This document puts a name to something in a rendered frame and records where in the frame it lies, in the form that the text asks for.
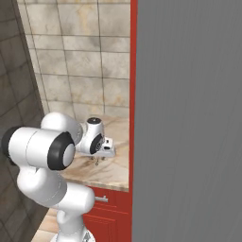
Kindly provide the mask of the red drawer front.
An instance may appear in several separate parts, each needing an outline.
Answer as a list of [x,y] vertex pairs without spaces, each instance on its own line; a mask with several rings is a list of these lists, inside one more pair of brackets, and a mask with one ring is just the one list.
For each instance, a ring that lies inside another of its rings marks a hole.
[[127,192],[93,187],[96,197],[106,196],[108,202],[95,201],[89,212],[93,216],[116,216],[130,213],[130,194]]

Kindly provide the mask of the grey fridge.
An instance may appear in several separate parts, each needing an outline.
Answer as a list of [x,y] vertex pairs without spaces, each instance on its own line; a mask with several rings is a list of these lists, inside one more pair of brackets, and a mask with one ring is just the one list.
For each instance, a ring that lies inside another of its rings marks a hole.
[[138,0],[132,242],[242,242],[242,0]]

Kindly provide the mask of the red cupboard door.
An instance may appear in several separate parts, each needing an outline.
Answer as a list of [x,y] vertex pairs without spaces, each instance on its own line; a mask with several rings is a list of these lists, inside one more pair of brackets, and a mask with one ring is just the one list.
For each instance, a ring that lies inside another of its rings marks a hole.
[[111,217],[85,215],[83,220],[96,242],[131,242],[130,220],[127,215],[116,214]]

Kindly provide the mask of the red cabinet side panel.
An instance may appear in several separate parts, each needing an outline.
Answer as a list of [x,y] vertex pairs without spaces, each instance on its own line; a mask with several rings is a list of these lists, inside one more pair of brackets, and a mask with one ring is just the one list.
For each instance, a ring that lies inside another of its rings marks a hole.
[[130,195],[130,242],[133,229],[133,169],[134,169],[134,121],[136,98],[136,43],[138,0],[130,0],[130,151],[129,151],[129,195]]

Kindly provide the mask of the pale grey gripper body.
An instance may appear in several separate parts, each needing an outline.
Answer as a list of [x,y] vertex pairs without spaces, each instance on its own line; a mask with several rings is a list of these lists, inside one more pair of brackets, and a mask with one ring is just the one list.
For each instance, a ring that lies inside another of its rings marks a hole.
[[97,153],[93,154],[95,158],[111,158],[115,156],[114,149],[103,149],[99,150]]

